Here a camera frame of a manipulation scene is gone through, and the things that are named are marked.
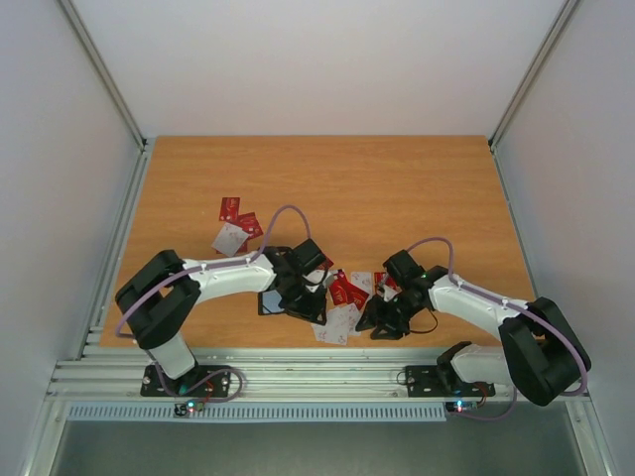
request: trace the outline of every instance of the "vent grille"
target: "vent grille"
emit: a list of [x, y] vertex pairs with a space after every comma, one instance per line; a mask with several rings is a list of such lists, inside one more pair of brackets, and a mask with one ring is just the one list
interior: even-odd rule
[[69, 420], [200, 421], [256, 423], [273, 421], [445, 421], [441, 403], [401, 404], [208, 404], [202, 412], [176, 416], [174, 404], [74, 403]]

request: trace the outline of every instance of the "white wall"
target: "white wall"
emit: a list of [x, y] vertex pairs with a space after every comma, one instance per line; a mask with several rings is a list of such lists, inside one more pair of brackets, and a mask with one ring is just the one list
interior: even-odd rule
[[563, 0], [75, 3], [147, 136], [489, 136]]
[[53, 0], [0, 7], [0, 474], [17, 474], [84, 329], [136, 157]]
[[624, 476], [635, 412], [635, 2], [585, 0], [499, 148], [530, 268], [591, 357]]

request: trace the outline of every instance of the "white card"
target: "white card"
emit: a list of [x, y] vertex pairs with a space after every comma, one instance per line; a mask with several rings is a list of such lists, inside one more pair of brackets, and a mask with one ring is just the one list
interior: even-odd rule
[[353, 271], [350, 274], [350, 283], [373, 295], [373, 274], [365, 271]]
[[344, 305], [340, 309], [346, 314], [346, 319], [348, 320], [348, 335], [361, 335], [361, 332], [355, 330], [355, 326], [361, 317], [361, 310], [355, 304]]
[[341, 307], [326, 313], [326, 325], [311, 324], [316, 340], [328, 344], [346, 345], [349, 328], [348, 313]]
[[384, 300], [388, 302], [390, 299], [395, 297], [399, 292], [393, 290], [389, 286], [384, 286]]
[[224, 255], [234, 256], [247, 238], [249, 233], [242, 231], [242, 228], [225, 223], [211, 246]]

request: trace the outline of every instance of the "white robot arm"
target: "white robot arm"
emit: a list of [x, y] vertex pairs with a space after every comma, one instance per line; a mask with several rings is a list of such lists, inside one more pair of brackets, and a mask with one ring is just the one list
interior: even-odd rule
[[[174, 251], [164, 251], [117, 293], [116, 301], [126, 314], [122, 321], [128, 321], [139, 346], [168, 377], [177, 379], [196, 365], [179, 329], [191, 309], [205, 300], [276, 290], [287, 314], [326, 324], [329, 273], [316, 271], [324, 261], [325, 255], [311, 239], [293, 250], [268, 247], [262, 254], [254, 252], [238, 259], [181, 260]], [[513, 384], [530, 401], [543, 406], [580, 377], [580, 360], [586, 370], [590, 368], [575, 334], [548, 299], [526, 302], [494, 295], [450, 275], [443, 267], [426, 271], [404, 250], [389, 258], [384, 267], [401, 291], [387, 299], [379, 290], [365, 306], [357, 330], [372, 328], [373, 339], [399, 339], [410, 333], [410, 319], [428, 308], [456, 315], [501, 340], [502, 349], [461, 342], [440, 356], [439, 378], [450, 394], [461, 383]], [[323, 276], [317, 286], [308, 279], [313, 273]], [[154, 292], [169, 276], [178, 277], [171, 290], [164, 296]], [[544, 325], [524, 314], [538, 315]]]

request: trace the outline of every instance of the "wooden table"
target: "wooden table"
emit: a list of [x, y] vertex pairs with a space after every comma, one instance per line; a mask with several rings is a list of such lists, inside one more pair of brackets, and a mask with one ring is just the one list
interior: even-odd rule
[[[309, 218], [314, 239], [347, 274], [381, 271], [393, 253], [433, 235], [455, 247], [456, 272], [514, 298], [531, 287], [501, 184], [484, 137], [162, 137], [157, 140], [117, 278], [118, 290], [157, 252], [182, 258], [220, 257], [210, 247], [222, 223], [220, 200], [240, 196], [240, 212], [255, 211], [263, 228], [292, 203]], [[252, 251], [260, 239], [249, 242]], [[305, 239], [302, 220], [285, 211], [272, 245]], [[446, 266], [447, 249], [413, 252], [429, 268]], [[192, 347], [329, 347], [311, 326], [285, 315], [259, 316], [256, 295], [204, 302], [183, 326]], [[352, 347], [447, 347], [460, 340], [496, 340], [461, 319], [438, 314], [439, 328], [398, 341], [349, 337]], [[126, 346], [113, 334], [112, 305], [101, 345]], [[421, 312], [414, 329], [433, 321]]]

